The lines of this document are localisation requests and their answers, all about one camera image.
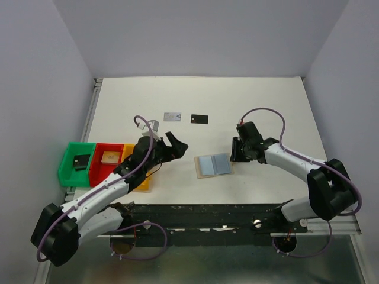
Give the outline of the beige card holder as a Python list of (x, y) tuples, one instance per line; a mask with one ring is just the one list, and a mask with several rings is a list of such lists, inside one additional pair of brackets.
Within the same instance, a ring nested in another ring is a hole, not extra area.
[(194, 157), (197, 178), (203, 179), (233, 174), (233, 165), (229, 158), (227, 153)]

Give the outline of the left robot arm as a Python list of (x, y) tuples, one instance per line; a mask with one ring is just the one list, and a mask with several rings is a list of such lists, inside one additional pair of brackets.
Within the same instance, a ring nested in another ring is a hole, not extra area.
[(110, 207), (110, 203), (141, 185), (155, 166), (183, 157), (188, 145), (171, 132), (165, 135), (170, 146), (162, 138), (143, 136), (131, 154), (97, 186), (68, 203), (45, 206), (31, 236), (37, 260), (61, 266), (76, 253), (84, 239), (109, 231), (128, 232), (130, 217)]

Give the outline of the black VIP card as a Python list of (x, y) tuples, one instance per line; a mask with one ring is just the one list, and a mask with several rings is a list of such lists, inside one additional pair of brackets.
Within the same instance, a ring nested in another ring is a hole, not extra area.
[(209, 122), (208, 115), (200, 115), (200, 114), (192, 114), (191, 115), (191, 123), (192, 124), (203, 124), (207, 125)]

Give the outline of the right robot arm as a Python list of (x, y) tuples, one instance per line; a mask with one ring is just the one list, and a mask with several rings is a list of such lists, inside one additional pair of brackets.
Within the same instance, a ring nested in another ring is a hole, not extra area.
[(279, 167), (307, 184), (307, 197), (287, 201), (276, 209), (272, 217), (276, 230), (287, 231), (301, 219), (329, 221), (358, 202), (358, 193), (340, 160), (314, 160), (284, 149), (274, 138), (263, 139), (253, 122), (240, 123), (236, 130), (238, 136), (232, 140), (231, 162), (256, 160)]

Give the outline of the light blue VIP card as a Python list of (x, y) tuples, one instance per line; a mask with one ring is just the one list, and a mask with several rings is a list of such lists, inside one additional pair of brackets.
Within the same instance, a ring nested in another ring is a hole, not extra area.
[(163, 120), (165, 122), (181, 121), (181, 113), (180, 112), (165, 112), (163, 115)]

